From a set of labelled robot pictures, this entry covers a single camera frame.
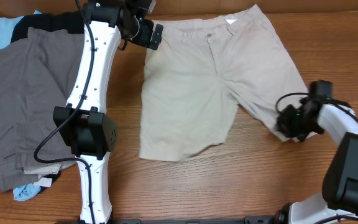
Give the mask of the beige cotton shorts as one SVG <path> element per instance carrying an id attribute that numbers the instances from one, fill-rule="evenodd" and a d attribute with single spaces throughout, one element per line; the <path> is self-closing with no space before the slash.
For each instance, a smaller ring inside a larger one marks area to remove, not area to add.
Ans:
<path id="1" fill-rule="evenodd" d="M 163 21 L 145 57 L 142 159 L 181 161 L 225 142 L 243 107 L 277 134 L 275 104 L 307 87 L 258 6 L 213 19 Z"/>

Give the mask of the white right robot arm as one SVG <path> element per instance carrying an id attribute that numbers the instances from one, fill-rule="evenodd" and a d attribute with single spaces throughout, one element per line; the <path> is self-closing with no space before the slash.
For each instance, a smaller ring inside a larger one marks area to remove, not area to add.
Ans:
<path id="1" fill-rule="evenodd" d="M 278 113 L 277 129 L 284 136 L 304 141 L 311 133 L 329 133 L 337 151 L 322 191 L 284 206 L 271 223 L 358 222 L 358 118 L 348 103 L 333 98 L 332 85 L 312 82 L 309 91 L 301 93 L 299 108 L 288 105 Z"/>

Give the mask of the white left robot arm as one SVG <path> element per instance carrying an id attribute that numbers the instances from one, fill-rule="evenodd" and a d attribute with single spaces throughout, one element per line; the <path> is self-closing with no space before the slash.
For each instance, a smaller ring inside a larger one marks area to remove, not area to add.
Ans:
<path id="1" fill-rule="evenodd" d="M 53 120 L 80 171 L 78 223 L 111 222 L 108 161 L 117 142 L 117 126 L 106 114 L 108 82 L 114 56 L 127 43 L 158 49 L 163 26 L 145 18 L 154 6 L 155 1 L 112 5 L 88 1 L 81 10 L 84 44 L 75 86 L 66 105 L 53 111 Z"/>

